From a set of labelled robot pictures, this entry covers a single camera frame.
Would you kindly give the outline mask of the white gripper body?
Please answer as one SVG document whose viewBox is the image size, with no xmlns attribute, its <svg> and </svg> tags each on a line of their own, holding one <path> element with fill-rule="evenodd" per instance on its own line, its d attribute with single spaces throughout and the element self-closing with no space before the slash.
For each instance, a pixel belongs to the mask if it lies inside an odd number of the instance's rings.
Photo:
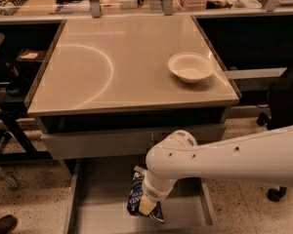
<svg viewBox="0 0 293 234">
<path fill-rule="evenodd" d="M 143 192 L 152 201 L 165 200 L 173 188 L 172 179 L 159 178 L 152 173 L 145 173 Z"/>
</svg>

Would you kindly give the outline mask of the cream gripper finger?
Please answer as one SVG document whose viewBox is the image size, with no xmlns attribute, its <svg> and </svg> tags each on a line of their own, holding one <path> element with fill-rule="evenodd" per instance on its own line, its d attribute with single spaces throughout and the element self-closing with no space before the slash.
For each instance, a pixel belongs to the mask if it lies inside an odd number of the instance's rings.
<svg viewBox="0 0 293 234">
<path fill-rule="evenodd" d="M 143 215 L 149 215 L 156 206 L 156 202 L 143 195 L 139 205 L 139 212 Z"/>
</svg>

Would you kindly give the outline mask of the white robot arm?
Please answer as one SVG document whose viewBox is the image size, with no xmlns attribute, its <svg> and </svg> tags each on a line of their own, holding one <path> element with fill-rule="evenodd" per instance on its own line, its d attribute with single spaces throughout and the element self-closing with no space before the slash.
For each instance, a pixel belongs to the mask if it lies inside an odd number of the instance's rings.
<svg viewBox="0 0 293 234">
<path fill-rule="evenodd" d="M 270 184 L 278 201 L 293 187 L 293 126 L 199 145 L 186 131 L 175 131 L 146 155 L 139 212 L 148 215 L 181 178 L 248 180 Z"/>
</svg>

